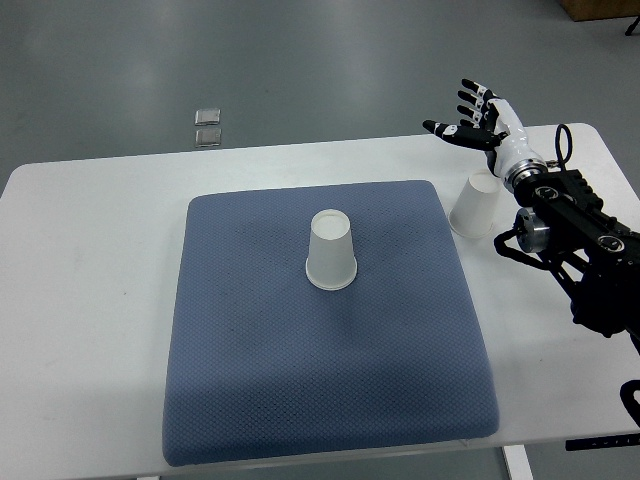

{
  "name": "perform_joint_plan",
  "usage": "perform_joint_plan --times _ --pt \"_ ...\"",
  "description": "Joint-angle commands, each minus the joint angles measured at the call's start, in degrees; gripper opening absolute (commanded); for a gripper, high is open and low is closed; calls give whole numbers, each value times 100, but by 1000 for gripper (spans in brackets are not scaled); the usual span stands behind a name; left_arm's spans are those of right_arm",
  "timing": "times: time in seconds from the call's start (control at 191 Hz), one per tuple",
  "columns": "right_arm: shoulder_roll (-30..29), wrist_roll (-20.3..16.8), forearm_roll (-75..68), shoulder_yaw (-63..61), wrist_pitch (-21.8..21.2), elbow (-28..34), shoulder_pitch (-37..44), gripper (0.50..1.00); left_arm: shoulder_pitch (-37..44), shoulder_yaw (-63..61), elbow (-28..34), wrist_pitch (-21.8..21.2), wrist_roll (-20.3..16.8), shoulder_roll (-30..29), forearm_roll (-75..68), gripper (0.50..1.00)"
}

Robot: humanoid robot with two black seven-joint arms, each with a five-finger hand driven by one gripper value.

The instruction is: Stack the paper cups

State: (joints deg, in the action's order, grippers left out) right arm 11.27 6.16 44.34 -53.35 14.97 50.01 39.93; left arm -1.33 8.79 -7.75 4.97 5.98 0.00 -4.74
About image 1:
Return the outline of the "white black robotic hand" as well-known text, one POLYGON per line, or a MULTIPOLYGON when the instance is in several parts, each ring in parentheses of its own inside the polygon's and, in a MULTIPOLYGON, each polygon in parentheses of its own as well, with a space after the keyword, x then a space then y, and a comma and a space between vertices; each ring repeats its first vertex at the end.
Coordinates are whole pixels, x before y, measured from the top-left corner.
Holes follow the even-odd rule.
POLYGON ((520 118, 507 100, 469 79, 461 81, 457 124, 425 120, 423 128, 446 143, 482 151, 490 172, 511 187, 519 176, 545 173, 547 166, 529 144, 520 118))

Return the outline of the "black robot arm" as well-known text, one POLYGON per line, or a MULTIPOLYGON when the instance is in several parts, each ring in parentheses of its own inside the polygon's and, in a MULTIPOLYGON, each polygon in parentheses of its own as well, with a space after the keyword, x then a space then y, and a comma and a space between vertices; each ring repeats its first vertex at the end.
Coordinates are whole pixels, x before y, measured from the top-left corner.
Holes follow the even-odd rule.
POLYGON ((570 299, 573 322, 639 346, 639 234, 602 211, 604 202, 577 170, 518 180, 520 206, 496 252, 549 272, 570 299))

